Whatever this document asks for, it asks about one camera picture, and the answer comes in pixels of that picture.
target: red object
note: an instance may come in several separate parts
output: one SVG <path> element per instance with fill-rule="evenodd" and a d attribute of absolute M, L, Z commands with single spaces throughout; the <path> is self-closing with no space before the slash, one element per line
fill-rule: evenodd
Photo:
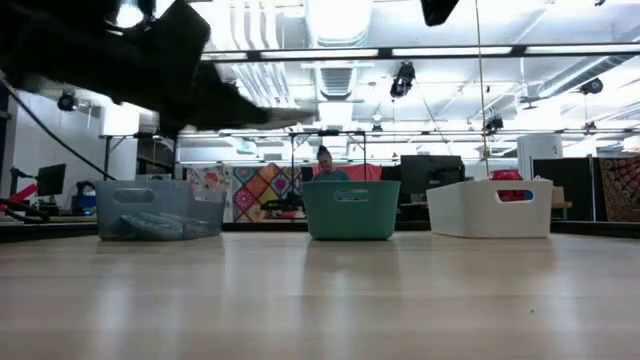
<path fill-rule="evenodd" d="M 338 165 L 337 169 L 340 169 L 349 175 L 349 180 L 351 181 L 379 181 L 382 177 L 382 166 L 367 164 L 367 178 L 364 178 L 364 164 L 359 165 Z M 317 175 L 320 172 L 319 166 L 313 167 L 313 176 Z"/>
<path fill-rule="evenodd" d="M 494 170 L 490 172 L 489 180 L 522 181 L 523 179 L 518 169 L 508 169 L 508 170 Z M 498 196 L 500 197 L 500 200 L 504 202 L 526 200 L 526 195 L 524 190 L 498 190 Z"/>
<path fill-rule="evenodd" d="M 29 198 L 29 196 L 38 192 L 38 185 L 31 184 L 26 188 L 20 190 L 19 192 L 11 195 L 7 200 L 13 201 L 16 203 L 21 203 Z M 0 205 L 0 211 L 5 211 L 7 209 L 6 205 Z"/>

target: black cable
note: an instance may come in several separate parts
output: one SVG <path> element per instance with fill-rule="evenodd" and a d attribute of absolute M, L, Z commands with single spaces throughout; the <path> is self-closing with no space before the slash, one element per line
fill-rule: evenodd
<path fill-rule="evenodd" d="M 451 151 L 451 147 L 449 146 L 449 142 L 442 134 L 442 130 L 440 130 L 440 126 L 438 126 L 438 122 L 436 121 L 436 118 L 433 116 L 433 113 L 431 112 L 431 108 L 429 107 L 427 100 L 424 98 L 424 92 L 422 92 L 422 88 L 420 87 L 420 83 L 418 82 L 418 80 L 416 80 L 416 84 L 418 85 L 418 90 L 420 91 L 420 98 L 422 98 L 422 103 L 427 108 L 427 112 L 429 113 L 429 118 L 431 118 L 431 121 L 433 122 L 433 126 L 436 128 L 436 131 L 440 135 L 442 142 L 447 146 L 449 155 L 453 155 L 453 152 Z"/>
<path fill-rule="evenodd" d="M 18 221 L 22 221 L 25 224 L 44 224 L 49 222 L 49 214 L 34 209 L 28 205 L 13 202 L 8 199 L 0 199 L 0 204 L 6 206 L 6 208 L 4 209 L 5 214 Z M 35 214 L 39 219 L 19 215 L 16 213 L 16 211 L 31 212 L 32 214 Z"/>
<path fill-rule="evenodd" d="M 115 177 L 109 175 L 106 171 L 100 169 L 97 165 L 95 165 L 91 161 L 87 160 L 87 158 L 85 158 L 84 156 L 80 155 L 80 153 L 75 151 L 72 147 L 70 147 L 64 141 L 62 141 L 56 134 L 54 134 L 51 130 L 49 130 L 49 128 L 44 123 L 42 123 L 42 121 L 40 121 L 40 119 L 38 119 L 36 114 L 33 111 L 31 111 L 31 109 L 29 109 L 27 104 L 25 104 L 24 101 L 22 101 L 22 99 L 20 99 L 20 96 L 18 96 L 18 94 L 15 92 L 15 90 L 12 88 L 12 86 L 7 82 L 7 80 L 4 78 L 4 76 L 2 76 L 1 73 L 0 73 L 0 82 L 2 82 L 2 85 L 7 89 L 7 91 L 9 91 L 9 95 L 11 95 L 11 97 L 20 105 L 20 107 L 22 107 L 24 109 L 24 111 L 26 111 L 27 114 L 29 114 L 29 116 L 31 116 L 33 121 L 35 121 L 36 124 L 38 124 L 38 126 L 40 126 L 40 128 L 44 132 L 47 133 L 47 135 L 49 135 L 53 140 L 55 140 L 58 144 L 60 144 L 60 146 L 62 146 L 63 148 L 67 149 L 67 151 L 72 153 L 75 157 L 80 159 L 85 164 L 89 165 L 95 171 L 97 171 L 100 174 L 104 175 L 107 179 L 116 180 Z"/>

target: wooden table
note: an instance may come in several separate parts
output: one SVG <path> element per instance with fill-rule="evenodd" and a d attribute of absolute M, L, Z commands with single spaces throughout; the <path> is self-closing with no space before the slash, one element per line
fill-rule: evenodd
<path fill-rule="evenodd" d="M 0 246 L 7 360 L 637 360 L 640 246 L 428 232 Z"/>
<path fill-rule="evenodd" d="M 40 220 L 39 217 L 28 217 L 32 220 Z M 49 222 L 52 223 L 90 223 L 96 222 L 95 216 L 51 216 Z M 9 216 L 0 216 L 0 222 L 19 222 Z"/>

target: computer monitor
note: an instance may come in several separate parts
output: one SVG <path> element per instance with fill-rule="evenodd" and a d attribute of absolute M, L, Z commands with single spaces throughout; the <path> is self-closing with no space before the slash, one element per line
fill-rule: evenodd
<path fill-rule="evenodd" d="M 67 164 L 47 166 L 38 170 L 38 196 L 60 195 L 64 192 Z"/>
<path fill-rule="evenodd" d="M 400 171 L 405 194 L 424 194 L 429 189 L 464 181 L 460 156 L 403 155 Z"/>

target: colorful quilt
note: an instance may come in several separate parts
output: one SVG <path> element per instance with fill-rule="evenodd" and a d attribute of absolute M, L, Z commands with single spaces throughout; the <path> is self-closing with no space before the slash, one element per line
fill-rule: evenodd
<path fill-rule="evenodd" d="M 299 167 L 232 167 L 219 165 L 187 169 L 187 181 L 197 193 L 200 189 L 227 192 L 224 222 L 260 222 L 275 217 L 262 211 L 270 200 L 284 199 L 290 191 L 300 194 L 302 175 Z"/>
<path fill-rule="evenodd" d="M 293 171 L 291 167 L 281 168 L 275 164 L 262 168 L 234 167 L 232 174 L 234 222 L 260 222 L 269 216 L 261 210 L 267 201 L 284 199 L 289 192 L 300 194 L 299 167 Z"/>
<path fill-rule="evenodd" d="M 191 185 L 194 194 L 202 189 L 214 189 L 225 191 L 227 198 L 225 201 L 224 222 L 233 221 L 233 203 L 231 194 L 232 168 L 225 165 L 218 165 L 208 168 L 188 168 L 186 180 Z"/>
<path fill-rule="evenodd" d="M 640 222 L 640 157 L 600 159 L 607 220 Z"/>

